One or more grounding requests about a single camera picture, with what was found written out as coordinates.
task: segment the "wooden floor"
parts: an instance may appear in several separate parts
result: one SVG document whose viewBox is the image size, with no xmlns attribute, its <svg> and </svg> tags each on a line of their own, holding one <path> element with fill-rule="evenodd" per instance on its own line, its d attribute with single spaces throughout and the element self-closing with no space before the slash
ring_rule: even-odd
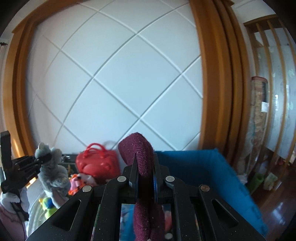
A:
<svg viewBox="0 0 296 241">
<path fill-rule="evenodd" d="M 268 226 L 267 241 L 279 238 L 296 212 L 296 172 L 286 171 L 284 181 L 276 191 L 266 191 L 261 185 L 252 195 Z"/>
</svg>

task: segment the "maroon sock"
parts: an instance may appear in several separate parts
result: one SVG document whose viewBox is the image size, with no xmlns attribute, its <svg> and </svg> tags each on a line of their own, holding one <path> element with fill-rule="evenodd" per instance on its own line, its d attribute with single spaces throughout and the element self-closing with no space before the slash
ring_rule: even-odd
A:
<svg viewBox="0 0 296 241">
<path fill-rule="evenodd" d="M 135 154 L 138 161 L 139 199 L 133 213 L 136 241 L 162 241 L 164 213 L 153 199 L 153 148 L 141 134 L 133 133 L 119 143 L 118 149 L 127 165 L 133 164 Z"/>
</svg>

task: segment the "orange toy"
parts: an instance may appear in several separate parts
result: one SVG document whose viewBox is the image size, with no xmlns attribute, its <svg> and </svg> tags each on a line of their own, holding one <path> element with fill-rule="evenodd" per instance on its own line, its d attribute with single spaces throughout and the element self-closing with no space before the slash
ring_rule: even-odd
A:
<svg viewBox="0 0 296 241">
<path fill-rule="evenodd" d="M 70 183 L 71 183 L 71 188 L 68 194 L 72 196 L 86 185 L 85 182 L 81 179 L 81 177 L 78 176 L 78 174 L 73 174 L 71 176 Z"/>
</svg>

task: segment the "stuffed bunny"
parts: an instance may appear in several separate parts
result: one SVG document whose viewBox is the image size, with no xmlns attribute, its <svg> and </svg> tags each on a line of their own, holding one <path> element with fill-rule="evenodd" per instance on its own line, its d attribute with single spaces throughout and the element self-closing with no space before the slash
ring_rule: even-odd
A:
<svg viewBox="0 0 296 241">
<path fill-rule="evenodd" d="M 51 153 L 52 159 L 41 166 L 38 178 L 43 185 L 46 195 L 51 197 L 53 204 L 59 208 L 68 200 L 66 195 L 70 190 L 71 184 L 68 179 L 67 169 L 59 165 L 62 156 L 60 149 L 54 147 L 50 149 L 48 145 L 41 142 L 35 151 L 35 157 L 39 158 L 48 153 Z"/>
</svg>

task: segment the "green toy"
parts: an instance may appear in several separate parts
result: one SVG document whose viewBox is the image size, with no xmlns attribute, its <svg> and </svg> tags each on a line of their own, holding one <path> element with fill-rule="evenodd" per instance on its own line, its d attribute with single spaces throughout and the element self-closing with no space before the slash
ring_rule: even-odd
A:
<svg viewBox="0 0 296 241">
<path fill-rule="evenodd" d="M 50 197 L 46 197 L 46 198 L 41 198 L 39 199 L 39 202 L 43 208 L 43 210 L 46 210 L 45 213 L 45 218 L 48 219 L 51 215 L 53 215 L 56 211 L 57 208 L 54 206 L 54 204 L 52 203 L 52 199 Z"/>
</svg>

